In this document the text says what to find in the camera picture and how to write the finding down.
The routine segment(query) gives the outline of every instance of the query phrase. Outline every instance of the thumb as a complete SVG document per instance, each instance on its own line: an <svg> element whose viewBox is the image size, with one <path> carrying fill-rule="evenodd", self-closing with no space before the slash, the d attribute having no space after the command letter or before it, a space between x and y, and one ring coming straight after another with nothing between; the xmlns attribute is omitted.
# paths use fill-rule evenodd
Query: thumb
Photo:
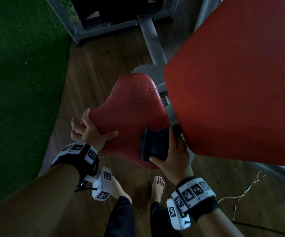
<svg viewBox="0 0 285 237"><path fill-rule="evenodd" d="M105 141L109 141L110 139L115 138L116 136L119 135L119 131L111 131L104 135Z"/></svg>
<svg viewBox="0 0 285 237"><path fill-rule="evenodd" d="M150 156L149 160L154 163L157 167L159 167L161 169L161 167L163 166L163 161L158 159L157 157L154 156Z"/></svg>

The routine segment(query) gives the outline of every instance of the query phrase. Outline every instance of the right hand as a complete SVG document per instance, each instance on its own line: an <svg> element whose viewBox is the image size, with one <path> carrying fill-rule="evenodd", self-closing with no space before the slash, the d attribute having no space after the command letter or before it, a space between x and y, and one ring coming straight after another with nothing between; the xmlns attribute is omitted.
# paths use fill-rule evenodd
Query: right hand
<svg viewBox="0 0 285 237"><path fill-rule="evenodd" d="M162 161L151 156L149 160L158 166L175 185L187 177L194 176L190 165L190 155L186 151L186 144L181 135L178 137L176 144L172 127L169 129L168 158Z"/></svg>

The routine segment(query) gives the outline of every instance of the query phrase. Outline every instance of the left hand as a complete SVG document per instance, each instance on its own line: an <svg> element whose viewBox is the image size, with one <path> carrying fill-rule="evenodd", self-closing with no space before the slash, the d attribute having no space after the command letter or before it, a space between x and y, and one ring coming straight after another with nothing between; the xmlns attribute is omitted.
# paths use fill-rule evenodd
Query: left hand
<svg viewBox="0 0 285 237"><path fill-rule="evenodd" d="M71 139L77 142L81 143L87 143L90 146L93 146L95 149L97 149L98 152L100 152L105 143L118 136L118 131L111 131L105 135L101 135L97 129L97 127L91 122L89 119L89 113L90 109L86 109L82 116L82 121L85 124L86 128L80 126L77 123L77 120L75 118L72 118L71 120Z"/></svg>

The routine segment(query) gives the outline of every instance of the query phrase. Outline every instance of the finger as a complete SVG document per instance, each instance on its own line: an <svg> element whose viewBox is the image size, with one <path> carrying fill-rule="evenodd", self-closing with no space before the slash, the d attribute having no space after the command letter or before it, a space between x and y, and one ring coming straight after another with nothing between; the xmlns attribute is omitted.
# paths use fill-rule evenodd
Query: finger
<svg viewBox="0 0 285 237"><path fill-rule="evenodd" d="M85 132L85 128L84 127L81 127L78 123L77 123L77 120L75 118L72 118L71 120L71 126L72 126L72 129L74 131L76 131L77 133L83 135L84 132Z"/></svg>
<svg viewBox="0 0 285 237"><path fill-rule="evenodd" d="M110 139L115 138L116 136L119 135L119 131L111 131L104 135L105 141L109 141Z"/></svg>
<svg viewBox="0 0 285 237"><path fill-rule="evenodd" d="M82 116L82 121L83 121L83 123L85 124L86 127L94 125L93 122L91 122L91 120L89 119L89 113L90 113L90 109L86 109L83 112L83 116Z"/></svg>
<svg viewBox="0 0 285 237"><path fill-rule="evenodd" d="M77 142L81 142L82 141L82 136L78 135L77 133L75 133L74 130L71 131L71 139Z"/></svg>
<svg viewBox="0 0 285 237"><path fill-rule="evenodd" d="M184 150L186 149L186 148L184 148L185 145L186 145L186 144L185 144L185 142L184 142L182 136L179 135L179 137L178 137L178 143L177 143L177 149L180 150L180 151L184 151Z"/></svg>
<svg viewBox="0 0 285 237"><path fill-rule="evenodd" d="M157 157L154 156L150 156L149 160L154 163L157 167L159 167L160 169L163 167L164 162L160 159L158 159Z"/></svg>
<svg viewBox="0 0 285 237"><path fill-rule="evenodd" d="M173 128L170 127L170 129L169 129L169 152L175 151L176 149L177 149L177 147L175 144Z"/></svg>

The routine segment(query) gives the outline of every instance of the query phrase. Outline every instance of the leg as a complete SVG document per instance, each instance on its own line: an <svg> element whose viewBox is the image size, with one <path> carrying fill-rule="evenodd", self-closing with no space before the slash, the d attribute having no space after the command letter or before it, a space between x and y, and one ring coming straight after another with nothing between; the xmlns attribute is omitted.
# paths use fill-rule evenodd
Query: leg
<svg viewBox="0 0 285 237"><path fill-rule="evenodd" d="M163 179L160 176L156 176L153 179L151 198L148 202L148 208L150 209L151 234L153 237L183 237L179 231L172 227L168 210L160 204L164 187L165 182Z"/></svg>
<svg viewBox="0 0 285 237"><path fill-rule="evenodd" d="M112 196L117 199L117 203L109 215L104 237L135 237L132 200L114 176L112 176L112 180Z"/></svg>

